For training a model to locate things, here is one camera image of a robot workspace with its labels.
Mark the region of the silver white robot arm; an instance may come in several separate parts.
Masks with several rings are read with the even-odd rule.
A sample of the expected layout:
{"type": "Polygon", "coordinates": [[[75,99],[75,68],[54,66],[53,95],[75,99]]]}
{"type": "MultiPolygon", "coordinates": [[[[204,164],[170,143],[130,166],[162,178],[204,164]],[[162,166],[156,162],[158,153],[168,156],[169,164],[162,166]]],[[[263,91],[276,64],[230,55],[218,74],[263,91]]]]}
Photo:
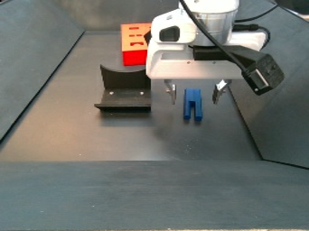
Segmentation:
{"type": "Polygon", "coordinates": [[[244,65],[226,56],[230,48],[260,51],[267,35],[236,32],[240,0],[180,0],[180,8],[153,20],[146,75],[162,79],[177,95],[174,79],[238,79],[244,65]]]}

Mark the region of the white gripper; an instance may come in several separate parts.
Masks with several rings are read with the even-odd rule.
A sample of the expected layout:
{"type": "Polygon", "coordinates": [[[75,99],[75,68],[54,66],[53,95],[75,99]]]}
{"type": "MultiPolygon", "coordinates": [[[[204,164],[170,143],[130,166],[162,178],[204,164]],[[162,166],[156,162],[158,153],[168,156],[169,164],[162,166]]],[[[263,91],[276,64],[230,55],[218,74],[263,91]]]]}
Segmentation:
{"type": "MultiPolygon", "coordinates": [[[[234,32],[237,8],[193,8],[193,15],[224,46],[241,45],[256,51],[264,46],[267,36],[261,32],[234,32]]],[[[222,79],[213,92],[213,103],[226,92],[230,79],[241,78],[241,70],[228,60],[196,60],[193,47],[214,47],[196,26],[184,8],[158,15],[153,20],[152,39],[148,48],[146,75],[165,79],[172,104],[177,102],[177,85],[172,79],[222,79]]]]}

